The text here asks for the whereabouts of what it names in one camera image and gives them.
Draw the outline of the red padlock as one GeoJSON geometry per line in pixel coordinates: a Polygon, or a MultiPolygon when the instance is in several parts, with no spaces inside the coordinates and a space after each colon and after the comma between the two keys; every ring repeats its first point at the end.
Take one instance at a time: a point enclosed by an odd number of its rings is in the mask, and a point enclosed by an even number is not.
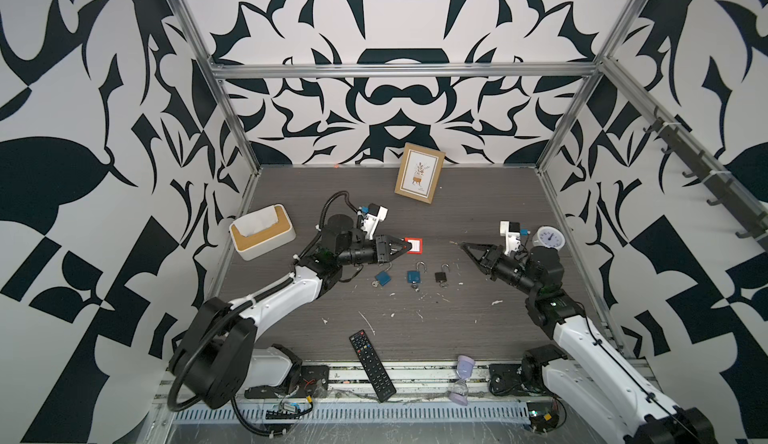
{"type": "Polygon", "coordinates": [[[405,241],[410,244],[409,254],[423,253],[423,240],[421,238],[406,237],[405,241]]]}

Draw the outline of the small black padlock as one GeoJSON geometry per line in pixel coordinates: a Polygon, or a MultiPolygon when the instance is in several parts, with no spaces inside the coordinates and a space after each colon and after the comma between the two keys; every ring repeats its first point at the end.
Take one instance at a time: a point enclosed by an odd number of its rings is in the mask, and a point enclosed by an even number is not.
{"type": "Polygon", "coordinates": [[[443,263],[440,266],[440,269],[435,272],[434,274],[435,281],[441,288],[445,288],[449,285],[448,283],[449,273],[450,273],[450,265],[448,263],[443,263]]]}

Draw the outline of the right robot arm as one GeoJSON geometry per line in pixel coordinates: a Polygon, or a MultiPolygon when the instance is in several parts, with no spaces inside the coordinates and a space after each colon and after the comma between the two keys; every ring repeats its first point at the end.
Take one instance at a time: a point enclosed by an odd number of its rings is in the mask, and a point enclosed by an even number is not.
{"type": "Polygon", "coordinates": [[[483,274],[525,294],[529,317],[551,340],[527,352],[530,381],[568,404],[605,442],[715,442],[709,419],[643,377],[567,294],[556,249],[535,246],[518,255],[499,245],[460,247],[483,274]]]}

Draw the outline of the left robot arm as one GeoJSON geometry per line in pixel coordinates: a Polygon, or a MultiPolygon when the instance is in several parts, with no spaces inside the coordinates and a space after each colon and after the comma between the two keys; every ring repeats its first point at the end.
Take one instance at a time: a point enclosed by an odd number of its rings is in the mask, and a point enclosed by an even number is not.
{"type": "Polygon", "coordinates": [[[204,402],[217,409],[251,388],[294,392],[301,359],[283,345],[258,349],[256,341],[294,310],[330,291],[346,267],[389,264],[411,248],[405,239],[374,234],[363,216],[332,216],[295,256],[288,274],[245,297],[214,297],[202,304],[168,366],[174,376],[168,408],[180,412],[204,402]]]}

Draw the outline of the small blue padlock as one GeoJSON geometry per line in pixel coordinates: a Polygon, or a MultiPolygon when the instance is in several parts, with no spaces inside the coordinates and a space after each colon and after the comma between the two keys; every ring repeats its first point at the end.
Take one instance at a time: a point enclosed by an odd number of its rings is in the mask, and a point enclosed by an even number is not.
{"type": "Polygon", "coordinates": [[[413,270],[408,270],[406,280],[412,289],[418,291],[422,283],[422,275],[427,271],[427,265],[424,261],[418,261],[413,270]]]}

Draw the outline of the large blue padlock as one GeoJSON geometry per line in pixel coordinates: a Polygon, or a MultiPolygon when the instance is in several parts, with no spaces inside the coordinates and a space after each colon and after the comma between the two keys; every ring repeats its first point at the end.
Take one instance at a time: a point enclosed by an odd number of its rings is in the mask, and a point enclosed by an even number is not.
{"type": "Polygon", "coordinates": [[[381,270],[374,276],[371,281],[373,287],[383,287],[391,281],[391,275],[389,271],[392,268],[392,263],[386,265],[380,264],[381,270]]]}

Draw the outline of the white alarm clock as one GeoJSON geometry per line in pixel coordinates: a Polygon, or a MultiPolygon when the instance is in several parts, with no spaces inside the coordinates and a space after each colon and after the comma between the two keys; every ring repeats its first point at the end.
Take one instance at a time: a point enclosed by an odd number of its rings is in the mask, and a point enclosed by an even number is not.
{"type": "Polygon", "coordinates": [[[564,233],[558,228],[544,225],[540,226],[533,234],[532,242],[534,247],[544,247],[560,251],[566,244],[566,238],[564,233]]]}

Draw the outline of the purple hourglass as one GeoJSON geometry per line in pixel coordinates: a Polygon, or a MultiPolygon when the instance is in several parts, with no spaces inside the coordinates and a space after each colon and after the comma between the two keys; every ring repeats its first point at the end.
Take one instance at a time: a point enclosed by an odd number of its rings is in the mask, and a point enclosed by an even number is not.
{"type": "Polygon", "coordinates": [[[469,356],[459,355],[457,357],[456,376],[457,380],[453,382],[447,393],[448,399],[459,405],[468,405],[468,381],[471,379],[476,361],[469,356]]]}

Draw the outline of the white tissue box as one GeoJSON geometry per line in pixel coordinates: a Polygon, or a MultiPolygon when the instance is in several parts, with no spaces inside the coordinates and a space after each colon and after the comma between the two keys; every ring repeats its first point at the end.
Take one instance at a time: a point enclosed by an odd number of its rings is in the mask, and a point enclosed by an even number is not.
{"type": "Polygon", "coordinates": [[[296,238],[293,223],[282,204],[273,204],[244,214],[230,224],[235,251],[246,261],[292,242],[296,238]]]}

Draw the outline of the black remote control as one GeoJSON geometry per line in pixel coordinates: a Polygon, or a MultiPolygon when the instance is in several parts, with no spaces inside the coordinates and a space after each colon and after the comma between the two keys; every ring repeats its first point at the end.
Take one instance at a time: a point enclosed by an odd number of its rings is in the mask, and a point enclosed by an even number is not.
{"type": "Polygon", "coordinates": [[[359,330],[349,337],[349,341],[378,401],[387,402],[397,390],[368,335],[359,330]]]}

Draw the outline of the wooden picture frame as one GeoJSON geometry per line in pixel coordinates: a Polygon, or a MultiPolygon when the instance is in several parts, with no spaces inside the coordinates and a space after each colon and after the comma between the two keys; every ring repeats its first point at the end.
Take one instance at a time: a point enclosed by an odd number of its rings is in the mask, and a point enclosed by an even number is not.
{"type": "Polygon", "coordinates": [[[432,204],[445,160],[439,150],[406,144],[400,162],[395,193],[432,204]]]}

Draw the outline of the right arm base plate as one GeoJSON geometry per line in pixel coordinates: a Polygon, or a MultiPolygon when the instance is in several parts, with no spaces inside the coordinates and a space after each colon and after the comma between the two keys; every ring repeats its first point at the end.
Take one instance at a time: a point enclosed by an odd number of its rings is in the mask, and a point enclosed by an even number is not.
{"type": "Polygon", "coordinates": [[[544,366],[532,362],[490,364],[489,392],[496,397],[549,396],[555,397],[544,383],[544,366]]]}

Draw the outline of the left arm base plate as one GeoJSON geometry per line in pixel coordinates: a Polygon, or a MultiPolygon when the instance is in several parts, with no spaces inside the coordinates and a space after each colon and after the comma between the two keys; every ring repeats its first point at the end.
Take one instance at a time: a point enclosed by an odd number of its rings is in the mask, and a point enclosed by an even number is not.
{"type": "Polygon", "coordinates": [[[328,365],[306,365],[289,371],[278,386],[251,386],[245,389],[246,399],[277,399],[279,397],[305,398],[320,397],[328,389],[330,367],[328,365]]]}

